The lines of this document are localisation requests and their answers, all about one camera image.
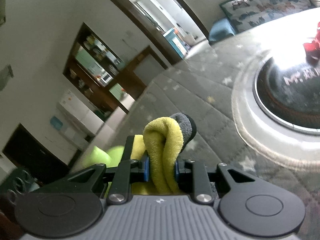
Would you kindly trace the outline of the green plastic bottle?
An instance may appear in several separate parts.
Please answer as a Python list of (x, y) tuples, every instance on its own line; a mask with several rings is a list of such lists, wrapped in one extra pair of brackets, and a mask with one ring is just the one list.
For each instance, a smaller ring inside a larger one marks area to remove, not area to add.
[(93, 193), (100, 199), (105, 199), (114, 179), (114, 175), (107, 172), (111, 168), (118, 167), (123, 152), (124, 146), (114, 146), (107, 151), (94, 146), (91, 153), (83, 157), (80, 164), (82, 169), (94, 165), (98, 165), (98, 168), (93, 168), (85, 173), (86, 182), (82, 191)]

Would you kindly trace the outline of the round induction cooktop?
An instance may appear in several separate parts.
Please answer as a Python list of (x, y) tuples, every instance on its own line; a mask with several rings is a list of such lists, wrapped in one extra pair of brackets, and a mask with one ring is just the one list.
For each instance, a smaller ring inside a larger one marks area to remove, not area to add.
[(319, 65), (269, 51), (236, 77), (232, 114), (242, 140), (276, 164), (319, 172)]

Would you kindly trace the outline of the white refrigerator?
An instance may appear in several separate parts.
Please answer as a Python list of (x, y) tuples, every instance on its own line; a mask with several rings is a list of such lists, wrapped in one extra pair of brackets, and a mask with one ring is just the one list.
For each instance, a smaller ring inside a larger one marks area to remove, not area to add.
[(94, 137), (104, 122), (70, 90), (57, 103), (57, 108), (87, 135)]

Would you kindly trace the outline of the large butterfly print pillow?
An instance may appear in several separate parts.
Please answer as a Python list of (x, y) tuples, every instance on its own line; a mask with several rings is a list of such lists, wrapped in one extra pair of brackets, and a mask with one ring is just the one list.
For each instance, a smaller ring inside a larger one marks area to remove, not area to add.
[(310, 0), (232, 0), (220, 5), (237, 32), (313, 7)]

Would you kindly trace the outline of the teal sofa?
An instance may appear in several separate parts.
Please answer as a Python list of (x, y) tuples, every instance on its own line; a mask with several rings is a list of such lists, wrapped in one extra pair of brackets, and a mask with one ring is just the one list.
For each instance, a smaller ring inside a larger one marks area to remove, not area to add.
[[(310, 1), (311, 1), (311, 4), (313, 5), (313, 7), (310, 9), (319, 7), (319, 0), (310, 0)], [(213, 43), (219, 42), (225, 38), (234, 36), (238, 33), (239, 32), (237, 32), (236, 29), (231, 25), (229, 19), (225, 15), (224, 18), (216, 21), (213, 24), (213, 26), (209, 32), (209, 42), (211, 44), (213, 44)]]

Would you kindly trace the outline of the dark wooden shelf unit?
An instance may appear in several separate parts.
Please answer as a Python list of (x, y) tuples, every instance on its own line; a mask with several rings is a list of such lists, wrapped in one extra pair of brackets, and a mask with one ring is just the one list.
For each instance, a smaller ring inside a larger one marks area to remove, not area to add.
[[(129, 110), (122, 103), (125, 90), (117, 82), (122, 60), (97, 34), (83, 23), (69, 52), (63, 75), (102, 113), (112, 113), (120, 108)], [(104, 73), (113, 79), (105, 87), (100, 83)]]

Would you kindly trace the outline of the yellow grey cleaning cloth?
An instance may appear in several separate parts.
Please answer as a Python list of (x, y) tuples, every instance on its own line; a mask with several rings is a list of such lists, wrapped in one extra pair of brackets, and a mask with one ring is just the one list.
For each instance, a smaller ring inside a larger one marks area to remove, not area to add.
[(182, 194), (176, 182), (175, 162), (196, 134), (194, 120), (183, 113), (161, 117), (149, 122), (142, 135), (135, 135), (130, 157), (142, 160), (146, 152), (150, 158), (150, 182), (132, 184), (137, 195)]

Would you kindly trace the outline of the red plastic bag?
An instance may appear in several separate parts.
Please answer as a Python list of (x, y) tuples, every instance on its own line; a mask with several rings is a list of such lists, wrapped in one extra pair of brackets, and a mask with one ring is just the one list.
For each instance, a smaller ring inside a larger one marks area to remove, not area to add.
[(316, 35), (311, 42), (303, 44), (306, 61), (312, 66), (316, 66), (319, 63), (319, 37), (320, 37), (320, 22), (317, 25)]

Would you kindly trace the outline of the grey quilted star tablecloth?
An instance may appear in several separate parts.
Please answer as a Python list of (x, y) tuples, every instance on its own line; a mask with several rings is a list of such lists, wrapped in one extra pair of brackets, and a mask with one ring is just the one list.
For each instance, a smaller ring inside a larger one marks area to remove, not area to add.
[(203, 47), (170, 67), (150, 82), (128, 114), (115, 114), (102, 127), (73, 170), (84, 167), (93, 148), (106, 151), (123, 146), (127, 136), (142, 133), (151, 120), (182, 112), (197, 127), (184, 157), (211, 165), (226, 161), (298, 194), (306, 205), (306, 219), (298, 235), (319, 239), (319, 174), (283, 168), (247, 146), (236, 131), (231, 104), (234, 80), (252, 57), (279, 45), (293, 28), (302, 33), (318, 19), (317, 8), (285, 16)]

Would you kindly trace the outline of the white bucket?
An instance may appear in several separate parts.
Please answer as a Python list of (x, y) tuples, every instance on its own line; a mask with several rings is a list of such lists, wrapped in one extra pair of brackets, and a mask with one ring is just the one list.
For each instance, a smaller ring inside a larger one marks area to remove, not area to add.
[(183, 37), (183, 40), (186, 44), (188, 44), (190, 47), (197, 44), (196, 39), (193, 37), (192, 34), (187, 34)]

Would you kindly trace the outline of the dark wooden side table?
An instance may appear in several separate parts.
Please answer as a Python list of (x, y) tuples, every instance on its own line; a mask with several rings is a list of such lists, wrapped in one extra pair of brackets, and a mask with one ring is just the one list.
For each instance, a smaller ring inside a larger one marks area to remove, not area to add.
[(150, 82), (168, 66), (150, 47), (145, 47), (116, 76), (117, 82), (135, 100)]

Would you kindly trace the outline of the white microwave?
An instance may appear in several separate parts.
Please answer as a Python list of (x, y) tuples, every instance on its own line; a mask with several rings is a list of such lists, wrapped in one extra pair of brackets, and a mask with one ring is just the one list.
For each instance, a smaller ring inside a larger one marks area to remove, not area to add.
[(101, 76), (100, 83), (105, 87), (112, 79), (113, 77), (106, 72)]

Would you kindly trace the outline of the blue white cabinet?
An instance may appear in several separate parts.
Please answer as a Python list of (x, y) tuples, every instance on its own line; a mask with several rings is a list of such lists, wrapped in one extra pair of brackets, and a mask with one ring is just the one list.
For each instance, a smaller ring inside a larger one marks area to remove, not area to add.
[(188, 53), (187, 44), (179, 38), (175, 32), (175, 28), (169, 29), (166, 33), (163, 34), (163, 37), (169, 42), (172, 48), (178, 53), (180, 58), (185, 58)]

